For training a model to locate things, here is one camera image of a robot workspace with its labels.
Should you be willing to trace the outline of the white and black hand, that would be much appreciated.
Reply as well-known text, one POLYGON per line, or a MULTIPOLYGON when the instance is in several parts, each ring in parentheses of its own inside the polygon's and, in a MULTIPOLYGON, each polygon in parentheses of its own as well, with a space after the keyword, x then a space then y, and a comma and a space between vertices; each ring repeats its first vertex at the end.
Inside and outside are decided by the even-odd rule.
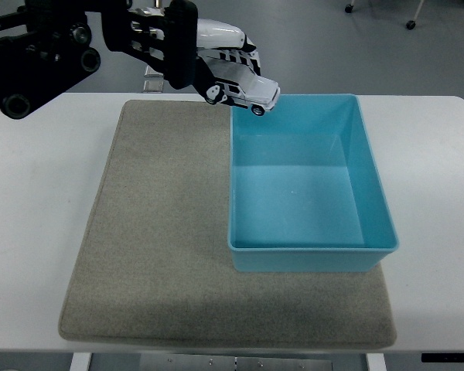
POLYGON ((236 26, 200 19, 191 1, 159 11, 166 67, 175 89, 193 87, 208 104, 250 108, 263 114, 268 97, 256 45, 236 26))

